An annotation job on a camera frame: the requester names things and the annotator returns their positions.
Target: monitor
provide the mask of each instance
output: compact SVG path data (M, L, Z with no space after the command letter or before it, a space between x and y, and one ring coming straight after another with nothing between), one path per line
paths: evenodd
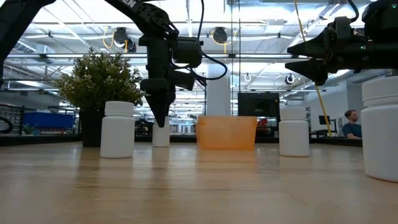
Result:
M279 119L279 94L238 93L238 115Z
M325 116L324 115L319 115L319 124L320 125L326 125L326 121L325 121Z

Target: white pillar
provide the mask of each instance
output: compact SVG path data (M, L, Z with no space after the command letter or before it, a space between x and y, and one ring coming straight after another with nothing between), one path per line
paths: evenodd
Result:
M208 66L208 77L214 78L222 75L224 68L218 64ZM231 115L231 84L229 71L219 80L207 81L206 115L229 116Z

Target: potted plant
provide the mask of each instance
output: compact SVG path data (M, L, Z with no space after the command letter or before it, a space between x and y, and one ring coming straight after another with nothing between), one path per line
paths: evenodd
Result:
M24 131L26 136L33 136L33 132L36 126L30 126L29 124L24 124L22 126L22 130Z
M122 58L121 53L110 57L91 48L88 54L75 60L72 76L63 74L55 81L60 96L80 108L83 146L101 145L101 124L107 101L142 105L144 92L138 89L142 79L138 73L138 69L134 69L131 74L128 59Z

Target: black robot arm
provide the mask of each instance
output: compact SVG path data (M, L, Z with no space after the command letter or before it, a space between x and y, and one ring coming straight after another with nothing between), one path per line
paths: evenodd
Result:
M6 0L0 8L0 86L4 83L2 66L24 31L39 10L56 0ZM192 90L194 73L175 71L177 63L196 68L201 64L203 44L195 37L179 37L178 29L167 13L140 0L105 0L134 21L144 34L140 46L147 47L148 79L141 81L141 90L160 127L164 126L169 107L175 99L175 86Z
M328 73L351 69L398 68L398 0L378 0L363 13L364 34L350 24L354 19L337 17L316 38L289 47L287 52L311 57L309 61L286 63L285 67L323 85Z

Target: person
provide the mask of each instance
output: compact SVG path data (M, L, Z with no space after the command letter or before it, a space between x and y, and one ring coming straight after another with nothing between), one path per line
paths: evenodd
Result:
M349 139L361 139L362 127L356 124L358 120L358 113L356 110L348 110L344 115L348 119L348 123L343 126L343 134Z

